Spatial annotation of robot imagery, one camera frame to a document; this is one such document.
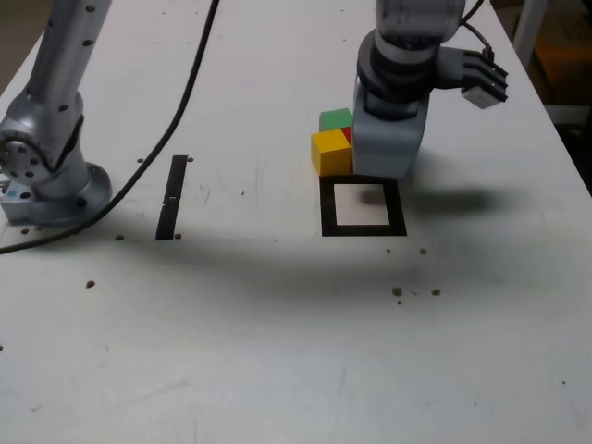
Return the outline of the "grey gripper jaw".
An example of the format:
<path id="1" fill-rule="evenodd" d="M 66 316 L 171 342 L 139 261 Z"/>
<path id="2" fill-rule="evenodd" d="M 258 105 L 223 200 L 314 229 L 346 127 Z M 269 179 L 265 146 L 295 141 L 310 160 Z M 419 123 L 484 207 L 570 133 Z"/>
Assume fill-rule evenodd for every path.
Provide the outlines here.
<path id="1" fill-rule="evenodd" d="M 429 95 L 408 104 L 380 99 L 360 81 L 354 90 L 352 169 L 357 175 L 403 178 L 424 137 Z"/>

